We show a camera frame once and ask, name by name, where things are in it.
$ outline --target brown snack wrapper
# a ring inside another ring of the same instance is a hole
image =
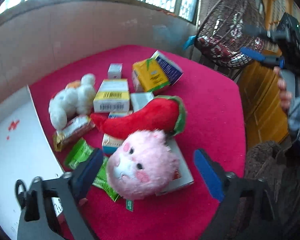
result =
[[[79,115],[68,122],[67,126],[61,131],[56,131],[53,136],[53,147],[60,152],[69,143],[80,139],[85,133],[89,132],[95,124],[87,115]]]

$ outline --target pink stuffed animal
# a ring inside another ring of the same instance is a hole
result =
[[[163,131],[137,131],[109,158],[107,180],[120,196],[143,199],[160,192],[178,167],[179,160],[165,145]]]

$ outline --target table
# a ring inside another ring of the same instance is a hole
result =
[[[111,63],[122,63],[123,78],[129,89],[132,64],[151,57],[156,50],[127,45],[103,51],[71,63],[30,86],[34,105],[43,130],[52,145],[54,129],[50,123],[48,105],[52,95],[67,83],[81,79],[84,74],[96,76],[98,90]],[[198,239],[218,207],[194,166],[193,152],[204,148],[212,160],[226,171],[243,175],[245,160],[245,131],[241,99],[237,85],[229,78],[180,56],[163,52],[177,63],[184,75],[164,94],[180,96],[187,109],[185,131],[176,141],[194,177],[194,184],[163,196],[151,196],[134,203],[134,211],[126,210],[123,199],[114,203],[101,189],[91,187],[82,214],[101,240],[193,240]],[[84,136],[93,147],[101,147],[103,134],[96,129]],[[68,150],[56,153],[62,164]],[[66,226],[65,236],[71,238]]]

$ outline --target human hand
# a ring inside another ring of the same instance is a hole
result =
[[[273,71],[275,74],[279,76],[279,72],[280,72],[279,67],[274,67]],[[278,88],[280,89],[279,97],[281,101],[281,108],[285,113],[287,113],[290,107],[292,93],[287,91],[287,84],[282,78],[279,78],[278,80]]]

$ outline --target plush toy ear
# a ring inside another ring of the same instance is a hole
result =
[[[166,140],[166,135],[162,130],[156,130],[153,132],[153,136],[160,140],[161,143],[164,143]]]

